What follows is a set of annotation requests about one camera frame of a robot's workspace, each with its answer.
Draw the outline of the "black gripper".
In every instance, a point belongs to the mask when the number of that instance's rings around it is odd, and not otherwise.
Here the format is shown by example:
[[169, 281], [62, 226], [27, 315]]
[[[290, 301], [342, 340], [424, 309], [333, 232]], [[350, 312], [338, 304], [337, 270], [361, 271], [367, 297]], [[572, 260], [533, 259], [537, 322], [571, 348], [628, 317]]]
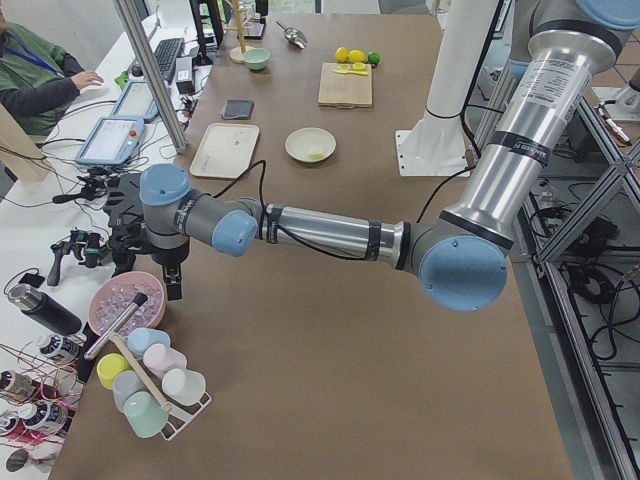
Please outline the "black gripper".
[[147, 240], [152, 260], [162, 267], [163, 280], [168, 301], [182, 298], [181, 264], [189, 256], [189, 239], [175, 246], [159, 246]]

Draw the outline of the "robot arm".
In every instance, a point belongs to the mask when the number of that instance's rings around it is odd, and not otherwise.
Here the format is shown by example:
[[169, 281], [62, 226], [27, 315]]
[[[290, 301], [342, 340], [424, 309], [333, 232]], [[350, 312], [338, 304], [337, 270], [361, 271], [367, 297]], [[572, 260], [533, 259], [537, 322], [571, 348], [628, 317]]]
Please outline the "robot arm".
[[[272, 246], [414, 276], [454, 311], [493, 303], [507, 283], [513, 221], [552, 158], [593, 78], [612, 68], [639, 25], [635, 1], [520, 1], [520, 75], [474, 168], [464, 104], [499, 12], [457, 1], [445, 26], [426, 15], [320, 15], [302, 22], [309, 52], [272, 37], [262, 73], [221, 68], [171, 163], [148, 167], [139, 198], [153, 259], [178, 271], [206, 249], [253, 261]], [[223, 94], [257, 101], [258, 186], [194, 175], [210, 107]]]

